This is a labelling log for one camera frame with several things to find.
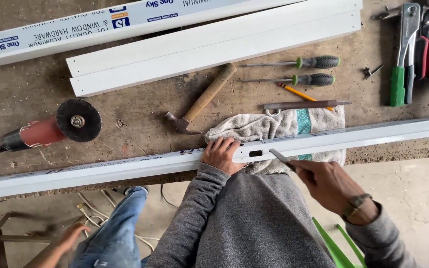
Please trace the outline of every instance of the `gray sweater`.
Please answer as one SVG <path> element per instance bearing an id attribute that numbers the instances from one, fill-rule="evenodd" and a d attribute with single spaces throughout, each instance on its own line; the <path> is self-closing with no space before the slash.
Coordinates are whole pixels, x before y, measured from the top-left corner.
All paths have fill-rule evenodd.
<path id="1" fill-rule="evenodd" d="M 417 267 L 380 204 L 347 232 L 371 267 Z M 334 268 L 299 188 L 287 174 L 254 175 L 201 163 L 147 267 Z"/>

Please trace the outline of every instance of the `person's left hand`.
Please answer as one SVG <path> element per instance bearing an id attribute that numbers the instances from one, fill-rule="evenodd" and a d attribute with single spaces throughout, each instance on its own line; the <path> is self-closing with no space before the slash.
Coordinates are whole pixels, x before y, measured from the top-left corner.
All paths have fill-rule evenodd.
<path id="1" fill-rule="evenodd" d="M 91 229 L 82 223 L 78 223 L 65 230 L 61 240 L 56 246 L 57 249 L 59 249 L 62 253 L 68 252 L 68 250 L 71 249 L 77 241 L 80 232 L 83 230 L 90 231 Z"/>
<path id="2" fill-rule="evenodd" d="M 216 142 L 210 141 L 208 143 L 201 157 L 201 162 L 233 175 L 246 165 L 246 163 L 237 164 L 233 162 L 233 154 L 240 145 L 241 143 L 236 142 L 233 138 L 223 140 L 223 137 L 219 137 Z"/>

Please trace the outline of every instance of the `blue jeans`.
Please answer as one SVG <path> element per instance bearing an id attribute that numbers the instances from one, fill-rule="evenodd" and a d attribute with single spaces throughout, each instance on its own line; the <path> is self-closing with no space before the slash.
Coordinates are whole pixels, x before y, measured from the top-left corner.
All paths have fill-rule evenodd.
<path id="1" fill-rule="evenodd" d="M 89 238 L 81 242 L 74 254 L 71 268 L 141 268 L 135 242 L 135 223 L 145 205 L 147 194 L 140 187 L 132 187 L 115 207 L 110 219 Z"/>

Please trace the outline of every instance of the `wooden hammer handle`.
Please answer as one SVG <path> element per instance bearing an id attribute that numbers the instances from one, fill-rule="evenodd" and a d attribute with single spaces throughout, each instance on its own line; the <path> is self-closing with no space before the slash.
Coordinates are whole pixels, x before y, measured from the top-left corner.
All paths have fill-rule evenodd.
<path id="1" fill-rule="evenodd" d="M 184 116 L 188 122 L 193 119 L 204 109 L 208 103 L 218 94 L 220 89 L 228 81 L 228 79 L 236 72 L 236 67 L 233 64 L 228 64 L 226 69 L 211 83 L 211 85 L 201 94 L 198 100 L 193 104 L 190 110 Z"/>

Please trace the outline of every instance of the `claw hammer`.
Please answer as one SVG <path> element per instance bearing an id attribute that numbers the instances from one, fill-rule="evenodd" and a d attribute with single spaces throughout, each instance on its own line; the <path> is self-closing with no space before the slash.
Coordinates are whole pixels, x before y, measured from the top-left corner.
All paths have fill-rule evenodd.
<path id="1" fill-rule="evenodd" d="M 226 69 L 211 83 L 211 85 L 203 92 L 198 100 L 193 104 L 190 110 L 183 118 L 175 117 L 171 112 L 168 112 L 165 117 L 170 120 L 176 129 L 186 135 L 201 134 L 201 131 L 191 131 L 187 126 L 193 119 L 203 110 L 208 103 L 218 94 L 228 79 L 236 72 L 236 67 L 233 64 L 228 64 Z"/>

